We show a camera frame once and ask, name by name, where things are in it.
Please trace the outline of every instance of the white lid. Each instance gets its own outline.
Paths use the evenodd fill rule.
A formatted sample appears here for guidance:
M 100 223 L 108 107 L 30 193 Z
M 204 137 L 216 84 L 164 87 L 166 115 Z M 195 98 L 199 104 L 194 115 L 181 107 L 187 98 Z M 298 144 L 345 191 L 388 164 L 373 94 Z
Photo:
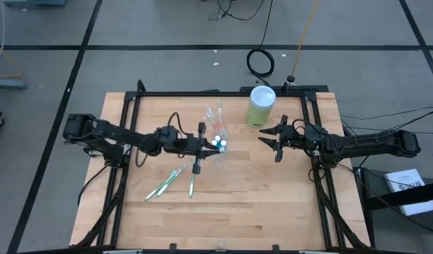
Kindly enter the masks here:
M 271 107 L 275 102 L 275 93 L 271 87 L 259 85 L 252 90 L 251 100 L 258 107 Z

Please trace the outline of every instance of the plastic bag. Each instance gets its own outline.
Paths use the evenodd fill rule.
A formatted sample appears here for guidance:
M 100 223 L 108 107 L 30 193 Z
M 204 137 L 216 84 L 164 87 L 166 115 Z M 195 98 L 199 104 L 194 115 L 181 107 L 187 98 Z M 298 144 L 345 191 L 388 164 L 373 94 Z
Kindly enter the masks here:
M 223 102 L 218 100 L 216 115 L 213 110 L 208 107 L 207 114 L 203 117 L 206 120 L 206 125 L 210 129 L 212 145 L 220 148 L 221 152 L 224 152 L 227 147 L 227 129 L 223 123 Z

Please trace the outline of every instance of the clear plastic bag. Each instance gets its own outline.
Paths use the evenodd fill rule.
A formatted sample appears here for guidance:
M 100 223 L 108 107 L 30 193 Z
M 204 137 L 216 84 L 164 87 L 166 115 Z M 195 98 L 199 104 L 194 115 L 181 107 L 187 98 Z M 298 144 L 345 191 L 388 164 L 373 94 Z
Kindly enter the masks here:
M 214 166 L 222 166 L 224 154 L 227 151 L 227 127 L 223 121 L 223 102 L 218 100 L 216 110 L 207 107 L 207 113 L 203 117 L 206 122 L 206 137 L 208 142 L 220 148 L 221 154 L 211 156 Z

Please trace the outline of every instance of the yellow cable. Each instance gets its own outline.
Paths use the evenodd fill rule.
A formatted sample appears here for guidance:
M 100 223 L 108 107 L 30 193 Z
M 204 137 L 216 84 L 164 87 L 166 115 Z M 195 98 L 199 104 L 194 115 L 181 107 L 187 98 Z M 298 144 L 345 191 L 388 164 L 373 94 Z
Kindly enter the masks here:
M 11 74 L 11 75 L 3 75 L 0 76 L 0 78 L 22 78 L 23 77 L 23 67 L 21 64 L 19 64 L 10 54 L 6 53 L 4 50 L 1 51 L 1 53 L 9 59 L 15 66 L 18 67 L 18 70 L 20 71 L 19 74 Z
M 310 13 L 310 17 L 306 23 L 306 27 L 304 28 L 304 31 L 302 32 L 301 39 L 299 39 L 298 51 L 296 53 L 295 65 L 293 66 L 292 77 L 294 77 L 296 67 L 298 66 L 299 54 L 301 53 L 301 46 L 302 46 L 302 43 L 304 42 L 304 38 L 306 37 L 307 31 L 309 30 L 310 23 L 312 22 L 312 19 L 314 18 L 314 14 L 315 14 L 315 10 L 316 10 L 317 5 L 318 5 L 318 0 L 315 0 L 314 6 L 312 6 L 312 11 Z

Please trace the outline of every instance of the black cable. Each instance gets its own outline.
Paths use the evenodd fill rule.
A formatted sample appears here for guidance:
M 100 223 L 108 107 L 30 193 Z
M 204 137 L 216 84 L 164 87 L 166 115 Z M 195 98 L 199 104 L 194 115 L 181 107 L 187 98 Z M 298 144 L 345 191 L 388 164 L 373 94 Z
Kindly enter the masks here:
M 315 128 L 315 126 L 312 124 L 312 123 L 310 123 L 310 122 L 308 122 L 308 121 L 306 121 L 306 120 L 304 120 L 304 119 L 295 119 L 295 120 L 293 120 L 293 122 L 292 122 L 292 127 L 295 129 L 295 130 L 297 130 L 297 127 L 295 127 L 295 123 L 296 122 L 298 122 L 298 121 L 301 121 L 301 122 L 303 122 L 303 123 L 306 123 L 306 124 L 309 124 L 317 133 L 321 133 L 321 131 L 319 131 L 319 130 L 317 130 L 316 128 Z
M 315 183 L 315 180 L 310 178 L 310 172 L 312 172 L 312 169 L 309 170 L 309 172 L 307 172 L 307 177 L 309 178 L 309 180 L 312 183 Z M 320 176 L 320 179 L 318 180 L 318 182 L 321 182 L 321 180 L 323 180 L 323 178 L 326 176 L 326 171 L 323 171 L 323 176 Z
M 351 126 L 348 125 L 347 122 L 345 122 L 343 119 L 341 119 L 342 123 L 344 123 L 355 135 L 357 135 L 357 133 L 351 128 Z
M 396 116 L 396 115 L 399 115 L 399 114 L 406 114 L 406 113 L 410 113 L 410 112 L 414 112 L 414 111 L 419 111 L 419 110 L 423 110 L 423 109 L 433 109 L 433 106 L 430 106 L 430 107 L 421 107 L 419 109 L 411 109 L 411 110 L 402 111 L 402 112 L 393 113 L 393 114 L 382 114 L 382 115 L 370 116 L 370 117 L 357 117 L 357 116 L 346 116 L 346 115 L 340 115 L 340 116 L 346 117 L 346 118 L 351 118 L 351 119 L 357 119 L 357 120 L 370 120 L 370 119 L 377 119 L 377 118 L 381 118 L 381 117 L 385 117 L 385 116 Z
M 182 124 L 180 123 L 180 116 L 179 116 L 179 113 L 177 113 L 177 112 L 172 113 L 172 115 L 169 117 L 169 120 L 167 120 L 167 127 L 169 127 L 171 125 L 171 121 L 174 118 L 174 116 L 177 116 L 177 122 L 179 123 L 179 130 L 184 135 L 189 135 L 190 133 L 186 133 L 186 132 L 183 131 Z
M 143 165 L 144 165 L 144 163 L 146 162 L 146 159 L 147 159 L 147 154 L 144 156 L 144 159 L 143 159 L 143 161 L 141 162 L 141 163 L 139 163 L 139 147 L 138 147 L 138 149 L 136 149 L 136 158 L 135 158 L 135 160 L 134 160 L 134 164 L 139 168 L 139 167 L 142 167 Z
M 302 127 L 302 126 L 298 126 L 298 127 L 296 127 L 295 130 L 297 131 L 299 128 L 303 129 L 303 130 L 304 130 L 304 133 L 306 132 L 306 128 L 304 128 L 304 127 Z
M 400 183 L 400 182 L 397 182 L 397 181 L 392 181 L 392 180 L 389 180 L 389 179 L 385 179 L 384 177 L 378 176 L 377 174 L 371 172 L 371 171 L 370 171 L 368 168 L 366 168 L 366 167 L 361 168 L 361 170 L 365 170 L 365 171 L 368 172 L 369 174 L 371 174 L 371 175 L 373 175 L 373 176 L 375 176 L 375 177 L 377 177 L 377 178 L 379 178 L 379 179 L 382 179 L 382 180 L 385 180 L 385 181 L 388 181 L 388 182 L 391 182 L 391 183 L 403 184 L 403 185 L 406 185 L 406 186 L 410 186 L 411 188 L 414 188 L 414 186 L 412 186 L 412 185 L 410 185 L 410 184 L 407 184 L 407 183 Z
M 362 167 L 362 165 L 364 164 L 364 162 L 365 162 L 369 157 L 370 157 L 370 155 L 367 155 L 367 156 L 362 160 L 362 162 L 359 164 L 359 166 L 357 166 L 357 167 Z
M 423 116 L 419 116 L 419 117 L 417 117 L 417 118 L 414 118 L 414 119 L 411 120 L 411 121 L 408 121 L 408 122 L 405 122 L 405 123 L 402 123 L 402 124 L 398 124 L 398 125 L 396 125 L 396 126 L 394 126 L 394 127 L 392 127 L 392 128 L 389 128 L 389 130 L 398 130 L 399 128 L 403 128 L 403 127 L 407 126 L 408 124 L 411 124 L 411 123 L 414 123 L 414 122 L 416 122 L 416 121 L 419 121 L 420 119 L 422 119 L 422 118 L 424 118 L 424 117 L 426 117 L 426 116 L 429 116 L 429 115 L 431 115 L 431 114 L 433 114 L 433 111 L 430 111 L 430 112 L 424 114 Z
M 229 0 L 230 4 L 229 4 L 229 8 L 227 8 L 227 12 L 230 10 L 230 8 L 232 8 L 232 1 L 234 1 L 234 0 Z M 209 21 L 215 21 L 215 20 L 220 20 L 221 18 L 224 18 L 227 15 L 227 12 L 223 13 L 221 16 L 218 16 L 217 18 L 211 18 L 214 15 L 218 15 L 221 11 L 222 11 L 221 7 L 218 7 L 218 12 L 210 14 L 208 17 L 208 20 Z
M 99 170 L 93 177 L 89 179 L 89 181 L 82 187 L 80 194 L 78 194 L 78 206 L 80 206 L 81 196 L 84 193 L 84 190 L 89 186 L 89 184 L 94 181 L 108 166 L 105 165 L 101 170 Z
M 271 16 L 271 9 L 272 9 L 272 7 L 273 7 L 273 0 L 271 0 L 271 2 L 270 2 L 270 9 L 268 11 L 268 18 L 266 19 L 265 30 L 263 31 L 263 38 L 261 39 L 260 46 L 258 48 L 256 48 L 256 49 L 252 49 L 247 54 L 247 57 L 246 57 L 246 65 L 247 65 L 247 68 L 249 69 L 249 71 L 252 73 L 252 75 L 256 76 L 259 80 L 261 80 L 267 86 L 269 86 L 270 84 L 267 81 L 265 81 L 263 78 L 267 78 L 267 77 L 271 76 L 271 74 L 273 74 L 273 72 L 274 72 L 274 65 L 275 64 L 274 64 L 273 55 L 271 55 L 266 50 L 262 49 L 262 46 L 263 46 L 263 42 L 265 41 L 266 31 L 268 30 L 268 24 L 270 22 L 270 16 Z M 262 53 L 270 61 L 270 69 L 268 71 L 266 71 L 265 73 L 259 73 L 259 72 L 255 71 L 252 68 L 252 66 L 251 66 L 251 56 L 255 52 Z
M 416 222 L 415 220 L 409 218 L 408 216 L 404 215 L 403 213 L 401 213 L 399 210 L 397 210 L 395 207 L 391 206 L 390 204 L 388 204 L 380 195 L 376 194 L 374 191 L 372 191 L 370 188 L 368 188 L 365 183 L 359 178 L 359 176 L 353 172 L 349 167 L 342 165 L 342 164 L 338 164 L 346 169 L 348 169 L 351 173 L 353 173 L 355 175 L 355 178 L 358 179 L 359 183 L 366 189 L 368 190 L 371 194 L 373 194 L 376 198 L 378 198 L 378 200 L 380 202 L 382 202 L 385 206 L 387 206 L 389 209 L 393 210 L 394 212 L 396 212 L 397 214 L 399 214 L 400 216 L 402 216 L 403 218 L 407 219 L 409 222 L 412 222 L 413 224 L 420 226 L 423 229 L 426 229 L 430 232 L 433 233 L 433 229 L 429 228 L 428 226 L 425 226 L 424 224 L 421 224 L 419 222 Z
M 229 6 L 229 8 L 228 8 L 227 10 L 224 10 L 224 9 L 223 9 L 223 7 L 221 6 L 219 0 L 218 0 L 218 6 L 219 6 L 220 10 L 222 10 L 222 11 L 224 12 L 223 15 L 227 15 L 227 16 L 229 16 L 229 17 L 232 17 L 232 18 L 236 19 L 236 20 L 248 21 L 248 20 L 251 20 L 253 17 L 255 17 L 255 15 L 257 15 L 257 13 L 259 12 L 259 10 L 260 10 L 261 6 L 263 5 L 264 1 L 265 1 L 265 0 L 261 0 L 260 5 L 259 5 L 259 7 L 257 8 L 256 12 L 255 12 L 254 14 L 252 14 L 252 16 L 249 17 L 249 18 L 238 18 L 237 16 L 234 16 L 234 15 L 228 13 L 230 7 L 232 6 L 232 0 L 230 0 L 230 6 Z
M 380 128 L 365 128 L 365 127 L 351 127 L 354 129 L 359 129 L 359 130 L 368 130 L 368 131 L 387 131 L 384 129 L 380 129 Z M 425 131 L 410 131 L 412 133 L 419 133 L 419 134 L 430 134 L 433 135 L 433 132 L 425 132 Z

